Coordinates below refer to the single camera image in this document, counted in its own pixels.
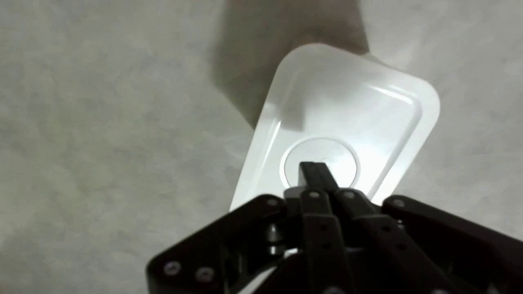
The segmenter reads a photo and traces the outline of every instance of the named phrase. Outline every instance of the bolt head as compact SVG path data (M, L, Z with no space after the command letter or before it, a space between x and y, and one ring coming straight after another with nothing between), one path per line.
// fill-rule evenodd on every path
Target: bolt head
M164 266L166 275L177 275L182 270L182 264L179 261L169 261Z
M199 282L212 282L215 279L215 269L210 266L199 267L195 277Z

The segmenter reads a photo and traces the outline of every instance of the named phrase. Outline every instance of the plastic container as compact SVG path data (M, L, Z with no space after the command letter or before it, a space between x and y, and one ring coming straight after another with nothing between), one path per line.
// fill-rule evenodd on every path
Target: plastic container
M231 208L298 184L300 161L326 161L341 186L382 204L440 114L426 79L324 43L288 53L274 78Z

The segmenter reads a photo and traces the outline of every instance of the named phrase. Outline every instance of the white plastic tray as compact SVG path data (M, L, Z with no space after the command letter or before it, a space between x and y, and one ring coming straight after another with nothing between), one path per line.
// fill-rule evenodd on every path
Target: white plastic tray
M326 161L341 186L382 204L439 120L427 81L324 43L280 63L233 199L298 184L300 161Z

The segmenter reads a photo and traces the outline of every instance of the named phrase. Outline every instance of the black mechanical part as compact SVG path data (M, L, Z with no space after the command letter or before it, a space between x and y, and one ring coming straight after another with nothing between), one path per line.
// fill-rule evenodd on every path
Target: black mechanical part
M285 199L259 195L156 256L150 292L239 292L269 267L257 294L523 292L522 241L406 195L375 205L326 163L300 168Z

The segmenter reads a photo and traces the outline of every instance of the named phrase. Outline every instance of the screw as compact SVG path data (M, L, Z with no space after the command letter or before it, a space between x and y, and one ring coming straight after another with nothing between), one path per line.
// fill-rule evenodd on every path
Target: screw
M434 288L431 294L452 294L452 292L447 288Z
M310 195L311 195L311 197L321 197L321 192L318 192L318 190L310 190Z
M269 225L266 236L267 236L267 241L270 241L270 243L279 243L284 238L282 231L279 230L279 226L275 223Z
M396 205L396 207L406 207L406 200L403 200L403 199L395 199L395 200L393 200L393 205Z
M177 275L182 269L182 264L179 261L169 261L164 266L164 274L166 275Z
M197 275L197 280L200 282L212 282L215 279L215 269L208 266L199 267L195 275Z
M404 223L404 220L398 220L398 226L401 228L401 230L406 230L406 223Z
M277 199L269 199L267 204L269 205L279 205L279 200Z
M349 199L355 199L355 192L351 192L351 190L346 190L344 195Z
M333 287L324 288L324 294L346 294L346 290L342 290L341 287L333 285Z

